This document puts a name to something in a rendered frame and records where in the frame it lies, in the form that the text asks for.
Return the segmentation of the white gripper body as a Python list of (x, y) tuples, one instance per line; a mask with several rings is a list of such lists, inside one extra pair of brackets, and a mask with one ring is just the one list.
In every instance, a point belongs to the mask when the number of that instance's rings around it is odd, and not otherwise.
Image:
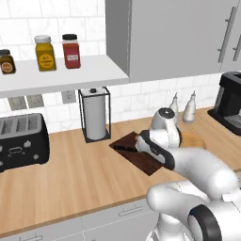
[(149, 153), (150, 152), (150, 145), (146, 142), (142, 137), (137, 139), (137, 143), (135, 145), (137, 151), (139, 153)]

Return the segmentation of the dark brown cutting board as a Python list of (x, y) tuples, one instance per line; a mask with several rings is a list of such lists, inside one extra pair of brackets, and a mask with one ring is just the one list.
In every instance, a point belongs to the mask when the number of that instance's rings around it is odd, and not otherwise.
[(137, 133), (132, 132), (120, 139), (112, 142), (110, 147), (114, 149), (117, 153), (122, 155), (125, 159), (131, 162), (138, 169), (143, 171), (148, 176), (153, 175), (156, 171), (161, 169), (163, 165), (155, 160), (152, 156), (147, 153), (136, 153), (128, 152), (126, 150), (117, 149), (117, 146), (134, 148), (137, 142)]

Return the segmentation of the grey drawer front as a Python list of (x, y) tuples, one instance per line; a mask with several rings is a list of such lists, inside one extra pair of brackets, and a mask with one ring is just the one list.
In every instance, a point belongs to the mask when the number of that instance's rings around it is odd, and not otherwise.
[[(124, 208), (142, 206), (143, 210), (119, 217)], [(145, 199), (133, 201), (82, 217), (85, 241), (146, 241), (153, 230), (158, 214)]]
[(80, 217), (0, 238), (0, 241), (19, 241), (20, 237), (26, 239), (35, 235), (42, 235), (42, 241), (84, 241)]

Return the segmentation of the black paper towel holder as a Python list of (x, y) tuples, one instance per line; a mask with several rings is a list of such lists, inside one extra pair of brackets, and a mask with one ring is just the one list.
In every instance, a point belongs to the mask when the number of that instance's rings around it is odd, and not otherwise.
[(78, 90), (81, 128), (87, 143), (111, 138), (110, 92), (107, 87)]

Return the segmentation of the white dispenser bottle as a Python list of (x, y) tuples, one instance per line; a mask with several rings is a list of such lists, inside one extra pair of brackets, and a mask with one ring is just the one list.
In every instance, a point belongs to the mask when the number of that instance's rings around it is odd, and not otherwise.
[(178, 107), (178, 96), (174, 95), (173, 99), (172, 99), (172, 103), (169, 105), (169, 108), (173, 110), (175, 117), (174, 117), (174, 121), (175, 123), (179, 122), (179, 107)]
[(191, 94), (190, 100), (185, 106), (183, 122), (192, 123), (196, 119), (196, 93)]

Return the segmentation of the white paper towel roll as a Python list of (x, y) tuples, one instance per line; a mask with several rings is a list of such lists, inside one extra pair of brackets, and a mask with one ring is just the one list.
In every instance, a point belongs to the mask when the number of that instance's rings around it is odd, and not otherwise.
[(84, 98), (87, 137), (93, 140), (105, 136), (105, 96)]

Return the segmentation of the black coffee machine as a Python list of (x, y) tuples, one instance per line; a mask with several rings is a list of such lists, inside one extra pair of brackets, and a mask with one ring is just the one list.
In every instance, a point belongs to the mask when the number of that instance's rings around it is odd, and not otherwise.
[(241, 136), (241, 72), (221, 75), (215, 106), (207, 113), (232, 133)]

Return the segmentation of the wide grey cupboard door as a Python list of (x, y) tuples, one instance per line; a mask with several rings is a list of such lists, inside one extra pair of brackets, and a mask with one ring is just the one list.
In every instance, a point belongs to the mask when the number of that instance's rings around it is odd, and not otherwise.
[(106, 54), (132, 83), (221, 72), (239, 0), (105, 0)]

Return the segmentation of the red spice jar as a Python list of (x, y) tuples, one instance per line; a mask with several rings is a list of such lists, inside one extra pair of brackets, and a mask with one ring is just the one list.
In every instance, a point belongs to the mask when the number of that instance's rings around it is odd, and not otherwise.
[(67, 69), (79, 69), (81, 67), (79, 43), (75, 34), (62, 36), (62, 47)]

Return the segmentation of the black toaster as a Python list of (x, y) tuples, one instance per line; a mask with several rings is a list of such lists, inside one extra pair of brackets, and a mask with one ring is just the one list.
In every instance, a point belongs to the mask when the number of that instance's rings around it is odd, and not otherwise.
[(49, 135), (41, 113), (0, 118), (0, 172), (42, 165), (49, 157)]

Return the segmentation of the yellow spice jar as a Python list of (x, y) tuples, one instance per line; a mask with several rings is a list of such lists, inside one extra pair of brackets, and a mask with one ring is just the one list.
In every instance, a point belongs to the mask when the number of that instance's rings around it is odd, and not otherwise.
[(47, 35), (38, 35), (34, 40), (36, 43), (36, 56), (39, 70), (41, 72), (55, 71), (56, 59), (51, 37)]

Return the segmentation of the narrow grey cupboard door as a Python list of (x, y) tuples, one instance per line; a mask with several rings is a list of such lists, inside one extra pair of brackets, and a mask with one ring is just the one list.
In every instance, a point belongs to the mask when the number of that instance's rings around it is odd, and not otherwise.
[(233, 61), (234, 49), (241, 35), (241, 0), (238, 2), (237, 12), (233, 24), (233, 30), (229, 39), (224, 60), (221, 64), (221, 72), (241, 72), (241, 51), (238, 59)]

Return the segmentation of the brown spice jar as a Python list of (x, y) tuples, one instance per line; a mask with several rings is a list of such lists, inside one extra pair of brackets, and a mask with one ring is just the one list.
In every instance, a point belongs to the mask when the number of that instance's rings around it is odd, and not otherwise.
[(0, 50), (0, 68), (3, 74), (16, 73), (15, 63), (10, 50)]

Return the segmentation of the grey wall outlet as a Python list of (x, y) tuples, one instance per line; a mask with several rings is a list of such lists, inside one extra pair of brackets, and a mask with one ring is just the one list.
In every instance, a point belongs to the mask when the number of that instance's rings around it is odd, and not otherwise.
[(27, 99), (27, 102), (28, 102), (28, 106), (30, 108), (36, 108), (36, 107), (43, 107), (44, 106), (44, 102), (43, 102), (41, 94), (27, 95), (26, 99)]
[(8, 98), (8, 103), (11, 110), (21, 110), (26, 109), (26, 103), (24, 96), (10, 97)]
[(72, 104), (76, 102), (76, 96), (74, 90), (66, 90), (61, 92), (62, 103)]

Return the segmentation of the white wall shelf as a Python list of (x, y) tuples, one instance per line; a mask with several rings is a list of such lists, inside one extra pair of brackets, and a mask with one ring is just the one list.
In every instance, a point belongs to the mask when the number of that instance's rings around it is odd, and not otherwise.
[(49, 72), (40, 72), (36, 60), (16, 61), (15, 65), (14, 74), (0, 71), (0, 98), (129, 83), (128, 75), (106, 55), (82, 56), (80, 69), (67, 69), (63, 58)]

